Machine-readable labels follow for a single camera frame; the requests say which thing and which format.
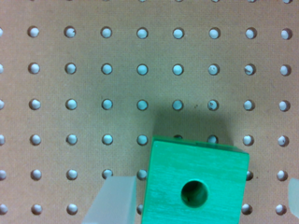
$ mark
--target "brown pegboard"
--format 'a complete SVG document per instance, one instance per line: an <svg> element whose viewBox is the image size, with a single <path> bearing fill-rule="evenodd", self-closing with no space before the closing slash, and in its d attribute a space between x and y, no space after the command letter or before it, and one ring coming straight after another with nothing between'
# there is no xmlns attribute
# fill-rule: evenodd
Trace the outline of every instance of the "brown pegboard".
<svg viewBox="0 0 299 224"><path fill-rule="evenodd" d="M0 203L8 212L1 223L80 223L95 195L104 183L101 174L111 169L114 175L135 175L147 169L150 141L142 147L136 142L140 134L151 139L153 134L206 141L211 134L220 143L235 145L250 154L249 169L254 178L247 182L244 203L252 214L241 215L240 223L297 223L288 207L287 187L296 170L299 144L297 93L298 83L298 1L282 0L56 0L2 1L0 3L0 134L6 143L0 147L0 169L7 179L0 181ZM64 28L76 29L74 38L64 36ZM37 38L27 30L39 29ZM104 39L101 29L108 26L112 37ZM136 31L146 27L149 36L139 39ZM172 36L181 27L185 36ZM221 30L221 37L208 36L212 27ZM245 37L254 27L255 39ZM292 38L283 40L281 30L290 28ZM28 72L30 63L38 63L40 72ZM77 72L68 75L67 63L74 63ZM110 63L111 75L103 75L101 66ZM140 76L139 64L149 72ZM184 73L175 76L174 64L184 66ZM207 69L216 63L220 73L211 76ZM247 76L244 67L256 66L256 74ZM279 69L289 64L292 73L284 77ZM36 98L41 108L33 111L29 102ZM69 111L65 102L73 98L78 108ZM109 98L111 110L101 103ZM139 111L140 99L149 102L149 109ZM183 110L172 109L180 99ZM216 99L217 111L209 111L207 102ZM246 111L246 100L254 101L253 111ZM281 112L282 100L291 103L288 112ZM29 138L41 136L34 147ZM65 138L74 133L78 142L69 146ZM113 144L106 146L102 136L110 133ZM245 135L254 137L254 144L245 147ZM290 143L278 145L286 135ZM34 181L32 170L42 172ZM67 170L78 171L70 181ZM279 170L289 174L280 182ZM137 204L143 203L145 181L137 182ZM41 204L40 216L31 213L31 206ZM78 206L70 216L68 204ZM278 204L287 206L283 216L276 214ZM140 215L136 214L136 223Z"/></svg>

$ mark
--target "green wooden block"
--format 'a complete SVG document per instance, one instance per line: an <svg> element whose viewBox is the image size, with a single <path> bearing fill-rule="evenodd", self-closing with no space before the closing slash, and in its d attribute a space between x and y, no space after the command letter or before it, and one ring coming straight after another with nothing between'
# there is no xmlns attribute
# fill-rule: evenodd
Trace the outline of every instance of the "green wooden block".
<svg viewBox="0 0 299 224"><path fill-rule="evenodd" d="M236 147L155 136L142 224L236 224L249 154Z"/></svg>

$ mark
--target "white plastic object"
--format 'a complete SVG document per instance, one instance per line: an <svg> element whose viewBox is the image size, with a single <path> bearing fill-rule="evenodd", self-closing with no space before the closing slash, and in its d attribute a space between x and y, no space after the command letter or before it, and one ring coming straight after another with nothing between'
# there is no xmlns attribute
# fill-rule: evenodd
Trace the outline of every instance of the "white plastic object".
<svg viewBox="0 0 299 224"><path fill-rule="evenodd" d="M32 74L37 74L40 71L40 67L37 63L31 63L29 65L29 72Z"/></svg>
<svg viewBox="0 0 299 224"><path fill-rule="evenodd" d="M209 67L208 67L208 73L210 74L210 75L212 75L212 76L216 76L218 73L219 73L219 71L220 71L220 68L219 68L219 66L217 65L217 64L215 64L215 63L213 63L212 65L210 65Z"/></svg>
<svg viewBox="0 0 299 224"><path fill-rule="evenodd" d="M35 214L36 216L38 216L38 215L40 215L43 212L43 208L39 204L34 204L31 207L31 211L32 211L33 214Z"/></svg>
<svg viewBox="0 0 299 224"><path fill-rule="evenodd" d="M111 177L111 176L113 176L113 172L109 169L104 170L102 173L102 177L104 179L107 179L108 177Z"/></svg>
<svg viewBox="0 0 299 224"><path fill-rule="evenodd" d="M95 197L81 224L133 224L136 210L136 177L112 176Z"/></svg>
<svg viewBox="0 0 299 224"><path fill-rule="evenodd" d="M41 176L42 176L42 174L39 170L33 170L31 172L31 178L34 179L34 180L40 180Z"/></svg>
<svg viewBox="0 0 299 224"><path fill-rule="evenodd" d="M77 68L76 68L76 65L74 63L68 63L65 66L65 72L67 74L73 75L74 73L76 73L76 71L77 71Z"/></svg>
<svg viewBox="0 0 299 224"><path fill-rule="evenodd" d="M221 35L221 32L218 28L212 28L210 31L209 31L209 36L212 38L212 39L217 39L219 38Z"/></svg>
<svg viewBox="0 0 299 224"><path fill-rule="evenodd" d="M0 180L4 180L7 178L7 172L4 170L0 170Z"/></svg>
<svg viewBox="0 0 299 224"><path fill-rule="evenodd" d="M281 170L278 172L277 177L279 181L285 181L288 178L288 173Z"/></svg>
<svg viewBox="0 0 299 224"><path fill-rule="evenodd" d="M281 102L279 103L279 109L280 109L282 112L286 112L286 111L288 111L290 108L291 108L291 104L290 104L290 102L288 102L288 101L281 101Z"/></svg>
<svg viewBox="0 0 299 224"><path fill-rule="evenodd" d="M30 101L29 106L33 110L38 110L40 108L40 102L37 99Z"/></svg>
<svg viewBox="0 0 299 224"><path fill-rule="evenodd" d="M248 39L254 39L257 35L257 31L251 27L251 28L247 29L247 31L245 32L245 35Z"/></svg>
<svg viewBox="0 0 299 224"><path fill-rule="evenodd" d="M280 67L280 74L283 76L288 76L291 73L291 71L291 67L287 64L284 64Z"/></svg>
<svg viewBox="0 0 299 224"><path fill-rule="evenodd" d="M73 216L77 213L78 208L75 204L71 203L66 207L66 211L69 215Z"/></svg>
<svg viewBox="0 0 299 224"><path fill-rule="evenodd" d="M110 38L112 36L112 30L109 27L104 27L101 35L103 38Z"/></svg>
<svg viewBox="0 0 299 224"><path fill-rule="evenodd" d="M8 208L3 203L0 204L0 215L5 215L8 212Z"/></svg>
<svg viewBox="0 0 299 224"><path fill-rule="evenodd" d="M209 110L215 111L215 110L217 110L219 108L219 103L216 100L210 100L207 103L207 108Z"/></svg>
<svg viewBox="0 0 299 224"><path fill-rule="evenodd" d="M253 137L251 135L246 135L243 138L243 143L245 146L252 146L253 145Z"/></svg>
<svg viewBox="0 0 299 224"><path fill-rule="evenodd" d="M111 145L113 142L113 137L110 134L105 134L102 138L102 142L105 145Z"/></svg>
<svg viewBox="0 0 299 224"><path fill-rule="evenodd" d="M28 35L32 38L37 37L39 34L39 30L37 27L33 26L28 29Z"/></svg>
<svg viewBox="0 0 299 224"><path fill-rule="evenodd" d="M243 104L244 109L251 111L254 109L254 103L251 100L247 100L244 104Z"/></svg>
<svg viewBox="0 0 299 224"><path fill-rule="evenodd" d="M0 100L0 110L2 110L4 108L4 105L5 105L5 103L2 100Z"/></svg>
<svg viewBox="0 0 299 224"><path fill-rule="evenodd" d="M41 143L41 139L37 134L32 135L30 141L34 146L38 146Z"/></svg>
<svg viewBox="0 0 299 224"><path fill-rule="evenodd" d="M149 69L148 67L145 65L145 64L140 64L138 67L137 67L137 73L140 75L140 76L144 76L148 73Z"/></svg>
<svg viewBox="0 0 299 224"><path fill-rule="evenodd" d="M76 30L72 26L68 26L64 29L64 35L68 38L73 38L76 35Z"/></svg>
<svg viewBox="0 0 299 224"><path fill-rule="evenodd" d="M77 173L76 170L68 170L68 171L66 172L66 177L67 177L67 179L69 179L69 180L75 180L75 179L77 179L77 177L78 177L78 173Z"/></svg>
<svg viewBox="0 0 299 224"><path fill-rule="evenodd" d="M77 108L77 102L74 99L69 99L66 101L65 106L69 110L74 110Z"/></svg>
<svg viewBox="0 0 299 224"><path fill-rule="evenodd" d="M180 28L177 28L174 30L173 36L175 39L181 39L184 36L184 31Z"/></svg>
<svg viewBox="0 0 299 224"><path fill-rule="evenodd" d="M244 71L247 75L251 76L255 73L255 66L253 64L248 64L245 66Z"/></svg>
<svg viewBox="0 0 299 224"><path fill-rule="evenodd" d="M180 76L184 72L184 68L180 64L176 64L173 68L172 71L175 75Z"/></svg>
<svg viewBox="0 0 299 224"><path fill-rule="evenodd" d="M137 143L140 145L140 146L144 146L148 143L148 137L146 135L139 135L137 137Z"/></svg>
<svg viewBox="0 0 299 224"><path fill-rule="evenodd" d="M289 182L288 189L290 211L299 218L299 180L292 178Z"/></svg>
<svg viewBox="0 0 299 224"><path fill-rule="evenodd" d="M174 103L172 104L172 107L174 110L181 110L183 108L184 104L180 101L180 100L176 100L174 101Z"/></svg>
<svg viewBox="0 0 299 224"><path fill-rule="evenodd" d="M109 109L111 109L112 106L113 106L113 103L112 103L112 101L109 100L109 99L104 100L103 103L102 103L102 107L103 107L103 109L105 109L105 110L109 110Z"/></svg>
<svg viewBox="0 0 299 224"><path fill-rule="evenodd" d="M2 146L6 142L6 138L0 134L0 146Z"/></svg>
<svg viewBox="0 0 299 224"><path fill-rule="evenodd" d="M69 134L66 137L66 142L71 146L75 145L77 141L78 141L78 139L74 134Z"/></svg>
<svg viewBox="0 0 299 224"><path fill-rule="evenodd" d="M281 38L288 40L292 38L292 30L290 30L289 28L283 29L281 31Z"/></svg>
<svg viewBox="0 0 299 224"><path fill-rule="evenodd" d="M108 63L105 63L103 66L102 66L102 72L105 74L105 75L109 75L112 73L112 66L111 64L108 64Z"/></svg>
<svg viewBox="0 0 299 224"><path fill-rule="evenodd" d="M145 39L148 37L148 30L146 28L140 28L138 31L137 31L137 36L140 38L140 39Z"/></svg>
<svg viewBox="0 0 299 224"><path fill-rule="evenodd" d="M289 138L287 136L280 136L280 138L278 139L278 144L281 146L281 147L285 147L289 144Z"/></svg>
<svg viewBox="0 0 299 224"><path fill-rule="evenodd" d="M218 137L216 135L210 135L207 139L208 143L218 143Z"/></svg>
<svg viewBox="0 0 299 224"><path fill-rule="evenodd" d="M137 108L139 110L146 110L146 109L148 109L148 107L149 107L149 104L145 100L140 100L137 103Z"/></svg>
<svg viewBox="0 0 299 224"><path fill-rule="evenodd" d="M137 178L139 180L145 180L147 178L147 176L148 176L148 172L146 170L139 170L137 172Z"/></svg>

